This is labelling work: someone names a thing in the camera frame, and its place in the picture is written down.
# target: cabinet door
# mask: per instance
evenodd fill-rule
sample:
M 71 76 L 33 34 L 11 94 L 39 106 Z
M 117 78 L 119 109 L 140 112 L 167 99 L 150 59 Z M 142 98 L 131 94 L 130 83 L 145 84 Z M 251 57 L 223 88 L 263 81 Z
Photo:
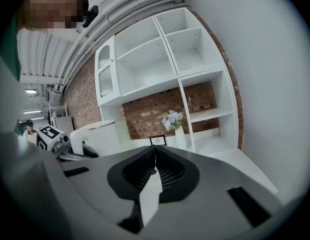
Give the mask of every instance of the cabinet door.
M 115 59 L 115 36 L 96 51 L 95 82 L 98 106 L 120 97 Z

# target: black slot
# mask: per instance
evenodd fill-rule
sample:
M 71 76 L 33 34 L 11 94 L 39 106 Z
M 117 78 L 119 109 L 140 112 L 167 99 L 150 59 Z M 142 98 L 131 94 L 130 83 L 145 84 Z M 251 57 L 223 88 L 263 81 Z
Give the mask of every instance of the black slot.
M 228 189 L 227 192 L 253 227 L 270 218 L 266 212 L 242 187 Z
M 64 175 L 66 177 L 71 177 L 71 176 L 83 174 L 86 172 L 89 172 L 89 169 L 87 167 L 80 167 L 80 168 L 76 168 L 76 169 L 72 169 L 72 170 L 66 170 L 66 171 L 64 171 Z

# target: ceiling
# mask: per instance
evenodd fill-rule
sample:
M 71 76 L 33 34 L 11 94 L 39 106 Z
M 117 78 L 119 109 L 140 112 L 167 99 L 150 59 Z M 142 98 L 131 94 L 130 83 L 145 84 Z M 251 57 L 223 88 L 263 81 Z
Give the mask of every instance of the ceiling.
M 83 28 L 79 23 L 76 29 L 48 29 L 46 31 L 23 29 L 19 31 L 18 52 L 22 69 L 20 82 L 25 89 L 36 89 L 38 92 L 36 95 L 29 95 L 28 102 L 24 104 L 24 111 L 39 109 L 43 111 L 41 114 L 21 114 L 21 121 L 47 117 L 49 104 L 46 102 L 45 89 L 53 87 L 58 82 L 58 77 L 60 77 L 59 83 L 61 83 L 66 76 L 66 71 L 72 73 L 66 82 L 66 86 L 69 86 L 81 66 L 114 33 L 147 15 L 181 5 L 181 0 L 168 2 L 165 2 L 167 0 L 148 0 L 138 3 L 137 6 L 130 6 L 130 10 L 121 14 L 103 29 L 99 28 L 118 11 L 121 12 L 123 8 L 134 5 L 134 1 L 89 0 L 90 8 L 93 5 L 99 6 L 99 15 L 88 28 Z M 116 6 L 107 10 L 110 5 Z M 102 15 L 104 10 L 108 12 L 106 16 Z M 59 104 L 59 100 L 60 97 L 50 103 L 52 106 L 56 106 Z

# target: white flowers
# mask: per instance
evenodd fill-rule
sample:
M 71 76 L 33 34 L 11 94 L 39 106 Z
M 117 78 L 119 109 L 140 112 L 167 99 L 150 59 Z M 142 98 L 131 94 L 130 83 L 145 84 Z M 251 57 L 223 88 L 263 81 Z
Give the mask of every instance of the white flowers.
M 170 110 L 169 113 L 164 113 L 164 119 L 161 121 L 163 125 L 166 127 L 166 130 L 178 130 L 181 121 L 184 118 L 184 113 L 178 113 L 174 110 Z

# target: flower vase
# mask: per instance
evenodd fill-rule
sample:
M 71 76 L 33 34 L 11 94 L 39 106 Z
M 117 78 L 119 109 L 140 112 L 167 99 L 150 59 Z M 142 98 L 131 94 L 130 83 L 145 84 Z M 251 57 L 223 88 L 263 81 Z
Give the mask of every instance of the flower vase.
M 186 136 L 183 130 L 183 127 L 180 126 L 176 131 L 176 143 L 177 147 L 181 150 L 187 150 L 187 142 L 186 142 Z

